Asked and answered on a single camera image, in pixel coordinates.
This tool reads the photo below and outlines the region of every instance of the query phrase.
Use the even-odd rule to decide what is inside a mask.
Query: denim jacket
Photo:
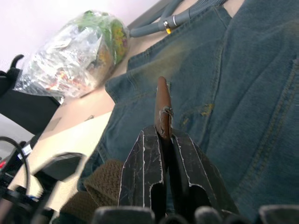
[[[298,8],[296,0],[247,0],[232,19],[213,7],[132,57],[127,73],[106,84],[115,107],[81,178],[107,159],[125,161],[154,123],[164,76],[173,128],[219,169],[244,216],[298,203]]]

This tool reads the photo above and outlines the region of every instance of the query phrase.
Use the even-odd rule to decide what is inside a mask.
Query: hose clamp
[[[172,17],[173,24],[177,27],[176,19],[174,17],[175,17],[175,15]]]
[[[164,24],[164,27],[165,27],[166,32],[167,32],[168,34],[171,34],[171,30],[170,30],[170,27],[169,27],[168,22],[167,22],[167,21],[164,21],[163,24]]]

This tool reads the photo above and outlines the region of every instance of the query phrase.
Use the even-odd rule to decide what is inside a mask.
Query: white wall
[[[159,0],[1,0],[0,70],[7,70],[17,54],[34,53],[65,23],[87,10],[114,14],[129,25],[157,2]]]

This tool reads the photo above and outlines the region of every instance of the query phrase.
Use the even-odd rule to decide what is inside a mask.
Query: metal clip
[[[171,30],[170,30],[170,27],[169,27],[169,24],[167,21],[164,21],[164,27],[165,27],[165,30],[168,34],[171,34]]]

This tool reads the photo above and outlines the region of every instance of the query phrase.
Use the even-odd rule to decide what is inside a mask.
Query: brown knit fabric
[[[109,160],[98,167],[84,181],[87,192],[77,192],[60,211],[90,222],[98,207],[116,206],[122,166],[120,161]]]
[[[96,202],[86,191],[77,192],[61,208],[60,212],[71,214],[85,222],[90,222],[94,211],[98,208]]]
[[[109,160],[90,175],[84,185],[98,206],[117,205],[123,163]]]

